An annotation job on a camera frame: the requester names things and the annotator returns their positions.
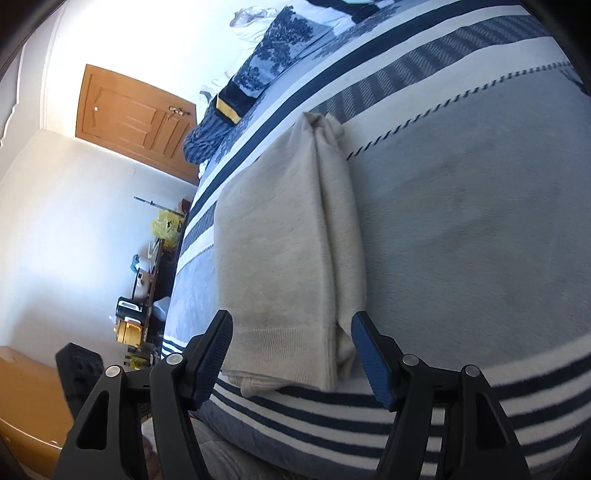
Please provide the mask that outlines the beige knit sweater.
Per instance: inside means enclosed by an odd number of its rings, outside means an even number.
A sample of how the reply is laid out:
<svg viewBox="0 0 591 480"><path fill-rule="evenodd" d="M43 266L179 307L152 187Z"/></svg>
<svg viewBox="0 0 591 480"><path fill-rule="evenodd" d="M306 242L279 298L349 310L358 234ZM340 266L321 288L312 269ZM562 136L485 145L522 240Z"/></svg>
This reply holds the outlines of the beige knit sweater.
<svg viewBox="0 0 591 480"><path fill-rule="evenodd" d="M332 392L353 368L367 273L342 134L332 115L301 114L217 200L218 306L233 320L222 373L242 395Z"/></svg>

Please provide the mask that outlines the navy yellow rolled duvet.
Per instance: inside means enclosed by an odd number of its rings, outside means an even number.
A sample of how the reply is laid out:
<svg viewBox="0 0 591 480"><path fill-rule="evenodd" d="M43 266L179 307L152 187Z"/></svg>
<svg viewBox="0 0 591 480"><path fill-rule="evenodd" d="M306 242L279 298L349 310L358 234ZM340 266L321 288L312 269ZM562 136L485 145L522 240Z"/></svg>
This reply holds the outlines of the navy yellow rolled duvet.
<svg viewBox="0 0 591 480"><path fill-rule="evenodd" d="M222 141L255 103L256 97L246 95L235 82L230 81L209 102L201 122L185 136L182 146L184 160L198 165L211 159Z"/></svg>

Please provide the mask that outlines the black white appliance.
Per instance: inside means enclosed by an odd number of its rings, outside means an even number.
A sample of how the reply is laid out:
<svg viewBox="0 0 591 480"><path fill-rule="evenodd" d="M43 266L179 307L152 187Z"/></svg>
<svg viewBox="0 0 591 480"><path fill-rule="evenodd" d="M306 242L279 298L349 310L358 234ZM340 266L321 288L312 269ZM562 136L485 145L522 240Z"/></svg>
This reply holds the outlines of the black white appliance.
<svg viewBox="0 0 591 480"><path fill-rule="evenodd" d="M120 319L131 318L142 322L145 319L145 308L142 303L137 303L133 299L119 297L115 314Z"/></svg>

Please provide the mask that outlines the dark wooden side shelf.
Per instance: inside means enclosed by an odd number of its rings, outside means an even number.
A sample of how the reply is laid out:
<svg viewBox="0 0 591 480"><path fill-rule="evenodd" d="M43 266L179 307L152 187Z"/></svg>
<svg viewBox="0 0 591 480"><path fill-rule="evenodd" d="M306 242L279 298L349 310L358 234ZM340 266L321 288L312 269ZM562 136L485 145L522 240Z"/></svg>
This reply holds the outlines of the dark wooden side shelf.
<svg viewBox="0 0 591 480"><path fill-rule="evenodd" d="M165 208L152 201L148 204L158 211L177 212L184 217L184 224L173 250L166 249L163 242L152 235L146 252L136 254L132 258L130 269L135 274L135 278L131 294L125 298L142 303L145 308L145 319L142 322L135 320L143 328L141 346L134 348L122 344L127 349L124 366L132 370L147 368L159 359L168 302L172 293L186 217L190 208L190 203L186 200L181 200L173 209Z"/></svg>

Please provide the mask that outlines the navy yellow floral pillow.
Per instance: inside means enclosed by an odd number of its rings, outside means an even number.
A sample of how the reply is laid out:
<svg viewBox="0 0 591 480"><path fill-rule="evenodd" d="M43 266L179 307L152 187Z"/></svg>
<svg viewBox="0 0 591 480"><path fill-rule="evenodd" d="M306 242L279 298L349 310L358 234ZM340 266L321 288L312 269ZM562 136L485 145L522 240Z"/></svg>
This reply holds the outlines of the navy yellow floral pillow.
<svg viewBox="0 0 591 480"><path fill-rule="evenodd" d="M297 58L329 34L332 28L315 22L311 14L287 5L276 15L263 39L254 48L229 83L246 96L257 98L279 78Z"/></svg>

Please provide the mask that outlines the yellow electric kettle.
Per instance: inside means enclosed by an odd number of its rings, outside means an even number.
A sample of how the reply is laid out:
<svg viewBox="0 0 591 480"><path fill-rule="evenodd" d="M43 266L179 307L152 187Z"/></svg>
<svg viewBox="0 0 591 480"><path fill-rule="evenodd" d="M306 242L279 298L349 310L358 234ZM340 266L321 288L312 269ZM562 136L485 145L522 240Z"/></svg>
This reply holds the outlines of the yellow electric kettle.
<svg viewBox="0 0 591 480"><path fill-rule="evenodd" d="M118 343L139 348L142 344L143 328L135 320L116 318L114 326L115 339Z"/></svg>

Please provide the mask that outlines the orange wooden door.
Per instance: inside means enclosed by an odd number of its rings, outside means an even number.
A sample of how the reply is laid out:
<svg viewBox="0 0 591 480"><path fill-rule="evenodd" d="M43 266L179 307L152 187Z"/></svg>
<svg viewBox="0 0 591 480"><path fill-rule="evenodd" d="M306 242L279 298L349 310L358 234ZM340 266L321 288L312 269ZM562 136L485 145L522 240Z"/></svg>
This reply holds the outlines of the orange wooden door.
<svg viewBox="0 0 591 480"><path fill-rule="evenodd" d="M198 184L198 167L184 159L183 140L197 125L197 108L131 77L87 65L75 136L156 170Z"/></svg>

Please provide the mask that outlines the white crumpled bedsheet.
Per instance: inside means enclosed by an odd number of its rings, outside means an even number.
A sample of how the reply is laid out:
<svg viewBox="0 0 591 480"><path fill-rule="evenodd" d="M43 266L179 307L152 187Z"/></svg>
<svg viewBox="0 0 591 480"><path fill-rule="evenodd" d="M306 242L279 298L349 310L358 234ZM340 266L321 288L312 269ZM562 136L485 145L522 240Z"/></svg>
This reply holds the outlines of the white crumpled bedsheet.
<svg viewBox="0 0 591 480"><path fill-rule="evenodd" d="M233 14L229 28L240 40L257 43L263 38L270 24L279 15L280 9L274 7L250 6Z"/></svg>

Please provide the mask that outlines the yellow plastic bag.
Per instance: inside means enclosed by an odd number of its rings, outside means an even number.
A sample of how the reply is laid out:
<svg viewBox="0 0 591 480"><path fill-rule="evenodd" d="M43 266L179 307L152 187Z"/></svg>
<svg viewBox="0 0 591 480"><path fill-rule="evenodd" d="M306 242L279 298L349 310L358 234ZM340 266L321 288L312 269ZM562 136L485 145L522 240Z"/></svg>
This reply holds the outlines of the yellow plastic bag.
<svg viewBox="0 0 591 480"><path fill-rule="evenodd" d="M163 242L166 249L173 250L176 247L184 217L177 212L159 210L157 216L151 221L152 235Z"/></svg>

